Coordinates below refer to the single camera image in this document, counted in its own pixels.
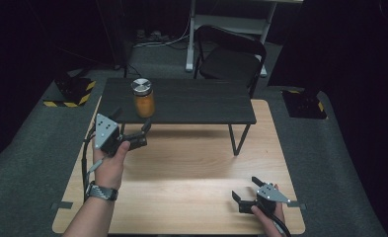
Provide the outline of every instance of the jar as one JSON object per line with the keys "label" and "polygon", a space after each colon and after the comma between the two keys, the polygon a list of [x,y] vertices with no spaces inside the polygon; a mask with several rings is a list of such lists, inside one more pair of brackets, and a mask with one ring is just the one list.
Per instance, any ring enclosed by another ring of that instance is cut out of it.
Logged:
{"label": "jar", "polygon": [[153,116],[155,106],[151,82],[145,78],[138,78],[131,83],[131,88],[137,114],[142,118]]}

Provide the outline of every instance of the chair seat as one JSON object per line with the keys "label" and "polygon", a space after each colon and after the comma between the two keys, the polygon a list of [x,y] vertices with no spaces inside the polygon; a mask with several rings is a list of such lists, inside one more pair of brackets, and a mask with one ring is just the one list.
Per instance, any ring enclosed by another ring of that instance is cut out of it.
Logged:
{"label": "chair seat", "polygon": [[260,61],[255,55],[218,47],[200,66],[199,73],[205,79],[239,80],[250,87],[259,67]]}

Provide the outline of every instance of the jar lid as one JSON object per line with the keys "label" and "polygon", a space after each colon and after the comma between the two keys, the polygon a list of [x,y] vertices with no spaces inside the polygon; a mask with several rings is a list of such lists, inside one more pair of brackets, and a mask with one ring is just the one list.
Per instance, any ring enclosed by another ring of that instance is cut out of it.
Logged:
{"label": "jar lid", "polygon": [[138,78],[131,83],[132,92],[136,96],[146,96],[150,94],[151,82],[145,78]]}

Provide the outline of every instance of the light wood tabletop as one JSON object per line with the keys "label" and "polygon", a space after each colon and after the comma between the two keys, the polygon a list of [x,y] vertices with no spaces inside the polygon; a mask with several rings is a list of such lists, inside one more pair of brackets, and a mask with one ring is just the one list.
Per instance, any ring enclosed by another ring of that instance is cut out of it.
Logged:
{"label": "light wood tabletop", "polygon": [[[262,234],[252,214],[239,213],[231,197],[256,198],[252,176],[279,185],[297,200],[273,124],[268,103],[252,100],[257,123],[238,156],[231,151],[224,124],[152,124],[148,145],[128,152],[122,186],[116,201],[110,233],[123,234]],[[127,124],[125,134],[141,124]],[[244,125],[233,125],[240,136]],[[76,159],[52,230],[63,233],[83,204],[81,157]],[[92,165],[88,149],[88,167]],[[299,207],[284,207],[291,234],[301,234],[305,224]]]}

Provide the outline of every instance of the black table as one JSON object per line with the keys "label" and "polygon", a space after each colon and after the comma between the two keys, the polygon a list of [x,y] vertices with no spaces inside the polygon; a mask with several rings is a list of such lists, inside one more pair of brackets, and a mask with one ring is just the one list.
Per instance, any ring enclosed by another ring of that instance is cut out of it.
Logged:
{"label": "black table", "polygon": [[[228,124],[234,155],[238,155],[255,113],[244,84],[221,80],[150,79],[156,111],[152,123],[167,124]],[[109,78],[98,114],[109,117],[121,108],[118,123],[144,123],[136,114],[130,83],[132,79]],[[232,124],[244,124],[236,147]]]}

